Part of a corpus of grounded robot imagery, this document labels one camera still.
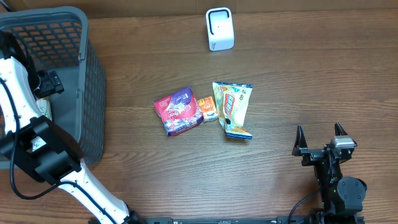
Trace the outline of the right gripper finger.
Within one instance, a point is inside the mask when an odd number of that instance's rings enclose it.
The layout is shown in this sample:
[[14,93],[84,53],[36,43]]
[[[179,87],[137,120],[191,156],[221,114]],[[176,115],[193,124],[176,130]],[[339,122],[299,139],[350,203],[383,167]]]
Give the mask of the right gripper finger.
[[303,153],[307,150],[308,150],[308,145],[307,145],[304,133],[303,133],[302,126],[298,125],[295,144],[292,149],[292,155],[293,156],[302,156]]
[[343,129],[339,122],[336,122],[334,125],[335,136],[347,136],[348,133]]

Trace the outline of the purple red pad package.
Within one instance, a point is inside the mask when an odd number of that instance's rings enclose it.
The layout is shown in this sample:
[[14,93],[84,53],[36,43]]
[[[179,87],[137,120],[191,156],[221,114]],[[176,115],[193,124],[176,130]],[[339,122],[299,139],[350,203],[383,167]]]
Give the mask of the purple red pad package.
[[188,86],[153,102],[168,136],[176,136],[200,125],[203,120],[201,108]]

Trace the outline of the yellow wipes package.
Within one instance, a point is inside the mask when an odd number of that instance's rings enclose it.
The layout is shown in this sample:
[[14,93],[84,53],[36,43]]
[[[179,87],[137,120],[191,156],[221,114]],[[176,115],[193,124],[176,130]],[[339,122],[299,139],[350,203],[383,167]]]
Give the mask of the yellow wipes package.
[[244,120],[252,93],[252,84],[213,82],[218,120],[229,138],[252,139]]

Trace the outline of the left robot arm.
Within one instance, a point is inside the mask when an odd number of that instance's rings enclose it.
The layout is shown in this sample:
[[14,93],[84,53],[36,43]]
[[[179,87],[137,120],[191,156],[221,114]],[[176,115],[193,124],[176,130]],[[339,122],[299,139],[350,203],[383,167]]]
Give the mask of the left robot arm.
[[75,138],[39,110],[37,98],[63,91],[55,71],[36,70],[27,47],[21,47],[11,33],[1,33],[1,109],[6,125],[1,154],[10,161],[12,190],[21,199],[30,198],[16,187],[14,170],[18,167],[36,182],[50,185],[33,195],[33,200],[62,189],[98,223],[144,223],[91,173]]

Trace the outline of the small orange packet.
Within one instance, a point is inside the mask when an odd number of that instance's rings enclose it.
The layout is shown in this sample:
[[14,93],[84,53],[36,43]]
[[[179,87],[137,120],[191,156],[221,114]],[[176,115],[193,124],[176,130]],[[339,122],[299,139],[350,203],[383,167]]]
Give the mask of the small orange packet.
[[202,99],[198,100],[197,102],[198,102],[200,109],[203,113],[204,122],[214,121],[214,120],[218,119],[218,112],[216,109],[216,105],[211,96],[202,98]]

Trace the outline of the white bottle gold cap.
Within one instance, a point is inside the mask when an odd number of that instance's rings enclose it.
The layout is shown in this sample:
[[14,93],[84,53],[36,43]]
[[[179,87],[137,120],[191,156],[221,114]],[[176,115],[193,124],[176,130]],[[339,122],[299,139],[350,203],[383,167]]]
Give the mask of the white bottle gold cap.
[[39,108],[39,111],[42,113],[42,115],[44,115],[48,119],[52,120],[52,109],[51,109],[49,97],[47,96],[45,98],[37,99],[36,104]]

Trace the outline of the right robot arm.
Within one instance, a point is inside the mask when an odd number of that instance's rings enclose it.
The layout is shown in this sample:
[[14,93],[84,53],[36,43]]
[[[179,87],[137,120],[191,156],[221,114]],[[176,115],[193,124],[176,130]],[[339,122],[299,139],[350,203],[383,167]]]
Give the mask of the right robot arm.
[[361,179],[343,176],[340,167],[352,158],[356,146],[356,141],[336,123],[335,136],[330,143],[321,149],[309,149],[302,126],[297,126],[292,155],[301,156],[303,166],[314,168],[318,190],[295,204],[287,223],[292,223],[296,209],[316,194],[320,194],[323,207],[313,210],[300,223],[364,223],[364,218],[357,213],[363,210],[367,185]]

